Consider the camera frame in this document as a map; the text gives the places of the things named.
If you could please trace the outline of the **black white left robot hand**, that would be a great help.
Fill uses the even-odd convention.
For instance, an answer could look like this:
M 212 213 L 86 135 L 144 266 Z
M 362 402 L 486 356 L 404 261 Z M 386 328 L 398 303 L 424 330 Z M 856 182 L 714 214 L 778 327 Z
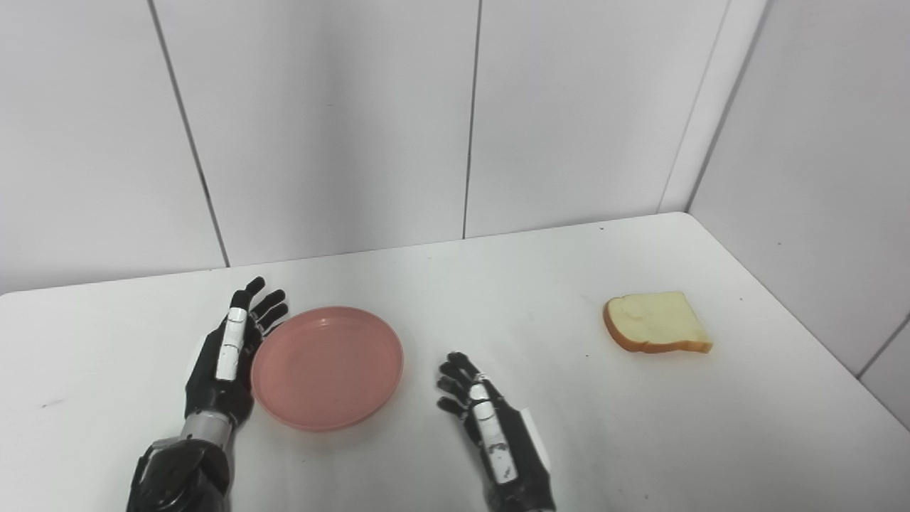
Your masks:
M 247 312 L 234 381 L 215 378 L 227 319 L 222 319 L 217 328 L 205 337 L 191 376 L 186 382 L 185 416 L 202 411 L 218 412 L 227 416 L 234 428 L 240 427 L 250 418 L 255 403 L 251 385 L 253 360 L 259 353 L 264 338 L 275 331 L 281 324 L 279 321 L 289 313 L 283 289 L 275 289 L 263 299 L 256 299 L 256 295 L 264 288 L 266 281 L 257 276 L 232 296 L 231 306 Z

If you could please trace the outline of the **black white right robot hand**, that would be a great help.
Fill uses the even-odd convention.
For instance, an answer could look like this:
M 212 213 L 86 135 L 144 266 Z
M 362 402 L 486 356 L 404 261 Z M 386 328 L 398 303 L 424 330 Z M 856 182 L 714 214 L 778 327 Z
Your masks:
M 478 452 L 488 510 L 556 511 L 544 449 L 527 410 L 517 410 L 462 352 L 439 366 L 437 408 L 457 418 Z

